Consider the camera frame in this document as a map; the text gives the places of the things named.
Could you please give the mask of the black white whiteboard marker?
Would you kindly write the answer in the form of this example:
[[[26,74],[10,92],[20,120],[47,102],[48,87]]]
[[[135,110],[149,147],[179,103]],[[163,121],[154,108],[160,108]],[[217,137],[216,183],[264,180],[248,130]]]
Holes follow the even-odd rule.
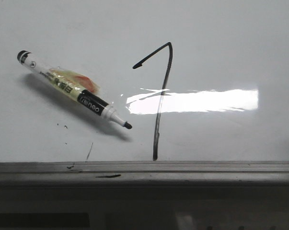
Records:
[[[20,51],[17,55],[17,60],[31,72],[47,79],[48,82],[59,92],[82,104],[101,118],[107,121],[115,122],[127,129],[132,128],[132,125],[129,122],[119,117],[116,109],[112,105],[98,97],[96,94],[91,93],[84,87],[78,86],[71,80],[68,80],[65,77],[55,76],[50,69],[56,68],[39,60],[31,52],[26,50]]]

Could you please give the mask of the orange magnet taped to marker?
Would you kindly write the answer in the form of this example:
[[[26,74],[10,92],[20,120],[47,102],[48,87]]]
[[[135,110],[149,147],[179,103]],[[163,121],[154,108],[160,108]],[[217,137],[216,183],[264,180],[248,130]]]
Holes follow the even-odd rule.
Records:
[[[95,84],[90,78],[82,74],[61,68],[50,69],[50,71],[55,76],[65,77],[68,80],[71,80],[72,82],[76,83],[78,86],[84,87],[93,94],[97,94],[99,92],[100,87],[97,84]]]

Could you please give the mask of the white whiteboard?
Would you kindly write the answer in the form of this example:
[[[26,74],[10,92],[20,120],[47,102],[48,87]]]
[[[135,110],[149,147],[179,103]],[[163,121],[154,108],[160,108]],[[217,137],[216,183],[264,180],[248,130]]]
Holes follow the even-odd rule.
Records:
[[[17,61],[83,74],[107,122]],[[0,162],[289,161],[289,0],[0,0]]]

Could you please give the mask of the grey aluminium whiteboard frame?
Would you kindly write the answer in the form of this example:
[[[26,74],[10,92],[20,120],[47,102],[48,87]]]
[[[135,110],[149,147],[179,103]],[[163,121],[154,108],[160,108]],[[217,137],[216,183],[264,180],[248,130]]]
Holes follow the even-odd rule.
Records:
[[[0,163],[0,188],[289,186],[289,161]]]

